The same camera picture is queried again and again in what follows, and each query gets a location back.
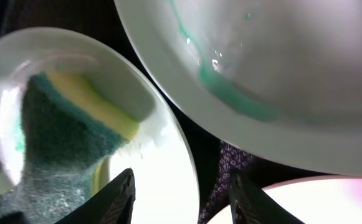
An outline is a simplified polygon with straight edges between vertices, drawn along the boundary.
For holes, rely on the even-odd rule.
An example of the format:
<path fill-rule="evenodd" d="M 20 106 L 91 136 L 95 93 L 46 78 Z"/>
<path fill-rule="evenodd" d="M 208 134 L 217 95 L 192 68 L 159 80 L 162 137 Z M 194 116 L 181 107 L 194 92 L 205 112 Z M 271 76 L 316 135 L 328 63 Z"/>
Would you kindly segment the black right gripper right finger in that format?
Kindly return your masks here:
<path fill-rule="evenodd" d="M 229 177 L 229 203 L 233 224 L 303 224 L 238 171 Z"/>

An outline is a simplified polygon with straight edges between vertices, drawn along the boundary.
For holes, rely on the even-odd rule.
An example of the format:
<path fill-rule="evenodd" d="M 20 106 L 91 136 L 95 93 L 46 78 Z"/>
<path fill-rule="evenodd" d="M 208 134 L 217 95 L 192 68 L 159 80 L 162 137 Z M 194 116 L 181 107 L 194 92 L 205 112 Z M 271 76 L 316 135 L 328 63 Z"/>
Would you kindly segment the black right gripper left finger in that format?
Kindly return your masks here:
<path fill-rule="evenodd" d="M 130 224 L 135 195 L 135 176 L 133 170 L 127 168 L 55 224 Z"/>

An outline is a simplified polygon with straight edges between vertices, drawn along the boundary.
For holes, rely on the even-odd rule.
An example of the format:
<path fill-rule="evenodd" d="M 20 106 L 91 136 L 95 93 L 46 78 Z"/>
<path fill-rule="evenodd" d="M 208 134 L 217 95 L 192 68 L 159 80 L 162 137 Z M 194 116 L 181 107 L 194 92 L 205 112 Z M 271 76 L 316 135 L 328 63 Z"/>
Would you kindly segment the mint green plate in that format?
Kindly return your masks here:
<path fill-rule="evenodd" d="M 196 168 L 168 104 L 125 57 L 64 29 L 23 29 L 0 38 L 0 165 L 12 190 L 24 166 L 22 97 L 29 78 L 41 72 L 83 74 L 96 92 L 139 124 L 128 144 L 98 164 L 89 199 L 131 168 L 136 189 L 131 223 L 196 223 Z"/>
<path fill-rule="evenodd" d="M 119 0 L 146 71 L 190 119 L 264 159 L 362 176 L 362 0 Z"/>

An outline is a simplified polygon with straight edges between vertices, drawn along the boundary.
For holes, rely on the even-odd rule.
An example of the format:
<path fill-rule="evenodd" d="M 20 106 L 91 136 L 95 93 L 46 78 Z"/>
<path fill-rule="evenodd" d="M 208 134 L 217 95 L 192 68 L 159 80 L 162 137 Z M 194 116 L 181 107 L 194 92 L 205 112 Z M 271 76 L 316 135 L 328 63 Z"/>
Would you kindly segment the yellow green sponge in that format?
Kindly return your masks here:
<path fill-rule="evenodd" d="M 139 124 L 102 97 L 81 73 L 41 72 L 22 97 L 24 166 L 0 214 L 55 223 L 91 196 L 98 164 L 128 144 Z"/>

